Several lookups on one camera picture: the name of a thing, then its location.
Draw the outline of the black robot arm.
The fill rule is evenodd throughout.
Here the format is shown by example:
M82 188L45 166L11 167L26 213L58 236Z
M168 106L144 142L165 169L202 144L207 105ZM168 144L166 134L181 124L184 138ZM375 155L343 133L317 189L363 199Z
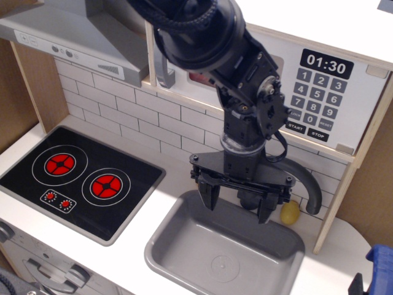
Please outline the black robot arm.
M235 1L131 1L154 30L159 51L172 64L207 78L215 86L224 128L221 152L190 157L191 176L206 208L213 210L220 188L238 191L259 223L290 199L292 177L267 157L265 143L280 137L290 109L284 104L277 65L246 29Z

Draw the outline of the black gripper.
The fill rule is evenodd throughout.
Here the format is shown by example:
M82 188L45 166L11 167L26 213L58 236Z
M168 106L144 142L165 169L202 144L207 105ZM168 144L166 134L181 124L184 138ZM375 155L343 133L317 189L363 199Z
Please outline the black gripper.
M285 158L285 154L267 156L264 150L248 155L227 151L192 154L189 157L193 165L191 178L198 184L204 206L213 211L222 186L236 191L261 192L265 186L263 179L257 176L259 165L280 162ZM278 199L274 196L261 199L257 210L259 224L266 224L270 220L277 204Z

